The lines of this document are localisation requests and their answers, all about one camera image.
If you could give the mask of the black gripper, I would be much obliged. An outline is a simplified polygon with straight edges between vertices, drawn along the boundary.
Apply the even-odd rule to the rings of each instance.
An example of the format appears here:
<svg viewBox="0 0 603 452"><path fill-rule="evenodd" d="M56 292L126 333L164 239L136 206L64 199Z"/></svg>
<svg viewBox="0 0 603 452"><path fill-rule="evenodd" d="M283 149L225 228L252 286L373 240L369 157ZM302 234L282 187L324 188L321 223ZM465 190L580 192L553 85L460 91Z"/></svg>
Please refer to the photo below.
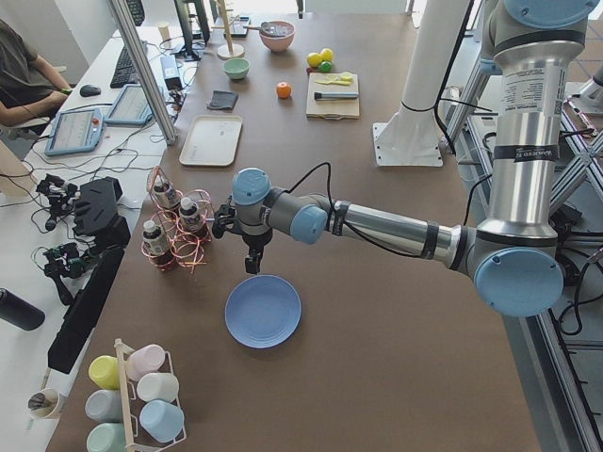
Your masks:
<svg viewBox="0 0 603 452"><path fill-rule="evenodd" d="M264 247L270 242L270 230L262 234L244 233L242 237L244 243L249 247L248 255L245 258L246 272L250 274L259 273Z"/></svg>

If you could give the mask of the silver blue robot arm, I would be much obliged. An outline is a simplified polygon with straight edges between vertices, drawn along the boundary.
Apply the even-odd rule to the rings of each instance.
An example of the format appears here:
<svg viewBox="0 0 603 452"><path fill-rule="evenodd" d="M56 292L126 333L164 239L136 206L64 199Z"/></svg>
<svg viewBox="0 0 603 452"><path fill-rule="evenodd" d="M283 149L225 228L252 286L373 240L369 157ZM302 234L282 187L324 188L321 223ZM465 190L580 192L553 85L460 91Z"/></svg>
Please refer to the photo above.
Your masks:
<svg viewBox="0 0 603 452"><path fill-rule="evenodd" d="M297 197L267 174L244 169L234 178L230 213L259 269L274 231L306 244L323 232L365 240L398 255L435 259L464 273L481 299L510 316L550 308L563 290L549 224L566 72L583 50L592 1L494 1L485 14L481 52L501 71L497 140L485 219L476 227L441 226L333 201Z"/></svg>

